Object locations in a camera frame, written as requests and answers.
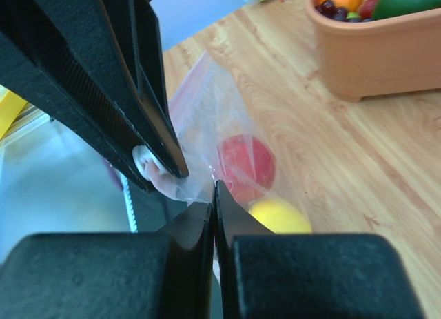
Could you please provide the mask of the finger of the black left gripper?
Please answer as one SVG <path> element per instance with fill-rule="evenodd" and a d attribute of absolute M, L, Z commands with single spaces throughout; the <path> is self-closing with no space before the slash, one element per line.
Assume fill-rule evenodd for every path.
<path fill-rule="evenodd" d="M 113 57 L 102 16 L 98 0 L 1 0 L 1 84 L 105 158 L 125 124 L 100 86 Z"/>
<path fill-rule="evenodd" d="M 105 159 L 126 177 L 139 177 L 132 152 L 146 146 L 172 176 L 189 174 L 167 103 L 158 17 L 151 0 L 98 0 L 109 45 L 110 64 L 101 89 L 122 117 L 115 126 L 115 153 Z"/>

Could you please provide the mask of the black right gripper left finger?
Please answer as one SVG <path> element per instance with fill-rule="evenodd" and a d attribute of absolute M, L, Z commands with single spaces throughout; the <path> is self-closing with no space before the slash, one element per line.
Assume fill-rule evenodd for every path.
<path fill-rule="evenodd" d="M 2 318 L 208 318 L 212 206 L 156 232 L 33 234 L 1 268 Z"/>

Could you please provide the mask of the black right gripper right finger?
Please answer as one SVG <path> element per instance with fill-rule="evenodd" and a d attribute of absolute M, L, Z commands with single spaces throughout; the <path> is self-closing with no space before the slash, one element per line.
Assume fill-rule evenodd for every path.
<path fill-rule="evenodd" d="M 423 318 L 401 257 L 376 234 L 270 232 L 216 183 L 225 318 Z"/>

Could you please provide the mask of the yellow fake lemon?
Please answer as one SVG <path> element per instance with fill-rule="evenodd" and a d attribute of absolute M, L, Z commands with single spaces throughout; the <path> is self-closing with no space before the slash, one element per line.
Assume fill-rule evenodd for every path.
<path fill-rule="evenodd" d="M 275 234 L 312 233 L 309 219 L 285 201 L 259 200 L 249 208 L 249 213 Z"/>

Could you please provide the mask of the red fake apple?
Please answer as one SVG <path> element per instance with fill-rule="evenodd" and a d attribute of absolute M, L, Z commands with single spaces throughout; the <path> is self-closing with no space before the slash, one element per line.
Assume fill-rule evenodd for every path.
<path fill-rule="evenodd" d="M 245 205 L 262 198 L 271 189 L 276 163 L 272 151 L 248 134 L 231 136 L 217 146 L 220 179 L 234 200 Z"/>

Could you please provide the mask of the clear polka dot zip bag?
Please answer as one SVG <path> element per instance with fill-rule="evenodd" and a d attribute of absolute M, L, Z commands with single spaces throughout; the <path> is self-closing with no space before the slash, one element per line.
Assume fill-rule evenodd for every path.
<path fill-rule="evenodd" d="M 232 75 L 207 52 L 189 71 L 168 108 L 189 176 L 177 178 L 166 172 L 144 145 L 132 152 L 136 167 L 144 181 L 151 182 L 169 199 L 188 205 L 208 203 L 216 181 L 222 181 L 219 143 L 239 134 L 264 141 L 247 113 Z"/>

